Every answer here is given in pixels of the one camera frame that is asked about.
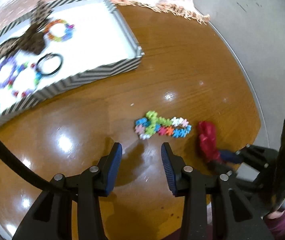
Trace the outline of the person's right hand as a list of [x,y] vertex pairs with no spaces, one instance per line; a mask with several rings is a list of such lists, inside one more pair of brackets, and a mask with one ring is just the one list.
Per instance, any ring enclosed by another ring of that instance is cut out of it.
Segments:
[[263,220],[280,219],[283,216],[285,216],[285,206],[281,206],[279,207],[279,209],[269,212],[267,215],[263,217]]

